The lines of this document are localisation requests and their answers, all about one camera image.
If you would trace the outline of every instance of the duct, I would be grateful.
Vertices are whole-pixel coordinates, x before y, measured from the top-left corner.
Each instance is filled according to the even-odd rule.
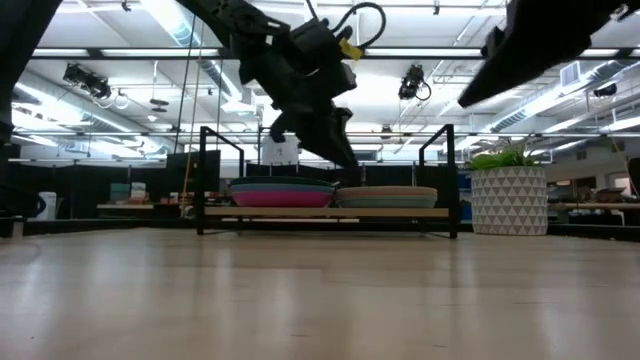
[[[149,129],[140,124],[109,110],[102,109],[91,101],[73,92],[69,92],[48,80],[40,78],[29,71],[25,71],[22,76],[20,76],[18,84],[19,87],[29,88],[50,97],[60,99],[59,101],[63,105],[77,111],[82,116],[95,120],[94,126],[99,128],[107,128],[108,126],[109,129],[116,129],[116,131],[122,132],[149,132]],[[158,147],[171,149],[174,145],[173,141],[166,138],[153,139],[152,142]]]
[[[183,12],[174,0],[141,0],[140,2],[178,45],[182,47],[190,46],[191,35],[194,31],[192,24],[183,16]],[[194,34],[193,48],[199,48],[201,45],[202,40]],[[215,61],[196,60],[196,63],[211,78],[213,83],[222,90],[227,99],[242,100],[242,93],[222,72],[222,69]]]
[[[535,94],[525,98],[515,110],[498,114],[488,126],[488,129],[484,129],[483,131],[502,131],[511,125],[551,109],[567,100],[567,95],[577,91],[587,92],[595,90],[603,83],[610,81],[617,74],[637,64],[638,62],[636,61],[607,61],[604,64],[596,66],[593,70],[589,71],[586,76],[582,76],[577,84],[562,86],[559,83],[553,83],[548,85]]]

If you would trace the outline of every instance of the pink bowl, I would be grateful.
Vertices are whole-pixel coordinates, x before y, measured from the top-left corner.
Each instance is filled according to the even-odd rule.
[[[233,194],[242,207],[325,207],[333,194],[309,191],[245,191]]]

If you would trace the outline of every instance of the green plant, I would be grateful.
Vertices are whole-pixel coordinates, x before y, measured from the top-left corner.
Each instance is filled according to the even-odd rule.
[[[509,166],[536,166],[535,160],[531,157],[533,152],[527,152],[527,144],[531,135],[517,142],[507,138],[502,143],[494,146],[489,154],[480,154],[471,160],[472,170],[488,170]]]

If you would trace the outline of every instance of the shelf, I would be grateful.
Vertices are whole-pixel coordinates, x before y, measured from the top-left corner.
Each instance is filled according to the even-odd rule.
[[[390,217],[390,218],[443,218],[449,216],[449,209],[369,209],[369,208],[250,208],[250,207],[209,207],[205,215],[227,217]]]

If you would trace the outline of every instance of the fluorescent light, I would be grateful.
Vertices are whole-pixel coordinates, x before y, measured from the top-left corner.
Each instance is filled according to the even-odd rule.
[[[142,156],[139,152],[126,148],[122,145],[115,145],[115,144],[101,142],[101,141],[93,142],[91,144],[91,148],[94,150],[103,152],[105,154],[116,155],[119,157],[141,157]]]
[[[85,49],[35,49],[32,56],[89,57]]]
[[[582,53],[582,57],[608,57],[618,53],[617,49],[587,49]]]
[[[482,57],[480,49],[403,49],[403,48],[373,48],[367,49],[367,56],[405,56],[405,57]]]
[[[251,5],[265,12],[279,13],[279,14],[291,14],[291,15],[304,15],[305,7],[299,4],[292,5],[275,5],[269,1],[254,1]],[[420,4],[380,4],[384,9],[387,16],[394,15],[414,15],[414,16],[506,16],[507,10],[504,7],[474,7],[474,6],[441,6],[440,13],[434,15],[434,6],[416,6]],[[316,6],[316,12],[318,15],[344,15],[350,8],[350,5],[321,5]]]
[[[191,56],[218,56],[217,49],[203,49],[202,55],[200,55],[199,49],[194,49],[189,52],[189,49],[176,48],[176,49],[104,49],[102,55],[106,57],[188,57]]]
[[[566,121],[563,121],[561,123],[555,124],[555,125],[553,125],[551,127],[548,127],[545,130],[543,130],[542,132],[550,133],[550,132],[556,132],[556,131],[564,130],[564,129],[569,128],[569,127],[571,127],[571,126],[573,126],[573,125],[575,125],[575,124],[577,124],[579,122],[580,122],[580,120],[578,120],[578,119],[566,120]]]
[[[456,144],[456,150],[463,150],[471,147],[471,145],[477,143],[480,140],[498,140],[500,139],[498,136],[469,136],[466,139],[462,140],[460,143]]]
[[[51,146],[51,147],[57,147],[58,146],[58,144],[56,144],[55,142],[53,142],[53,141],[51,141],[51,140],[49,140],[47,138],[43,138],[42,136],[31,135],[29,137],[24,137],[24,136],[19,136],[19,135],[13,135],[12,137],[16,138],[16,139],[19,139],[19,140],[36,143],[38,145]]]
[[[238,101],[229,101],[226,104],[222,105],[222,110],[226,113],[255,113],[256,107],[255,105],[245,104]]]
[[[564,144],[564,145],[558,146],[557,148],[555,148],[555,150],[566,150],[566,149],[572,148],[572,147],[574,147],[576,145],[582,144],[585,141],[586,140],[578,140],[578,141],[570,142],[568,144]]]
[[[129,8],[131,10],[138,10],[142,7],[140,5],[129,4]],[[122,11],[122,5],[92,5],[91,7],[60,6],[56,11],[56,14],[84,14],[104,11]]]
[[[618,131],[628,129],[630,127],[640,125],[640,117],[634,117],[631,119],[619,120],[614,123],[611,123],[607,126],[600,128],[600,132],[608,132],[608,131]]]

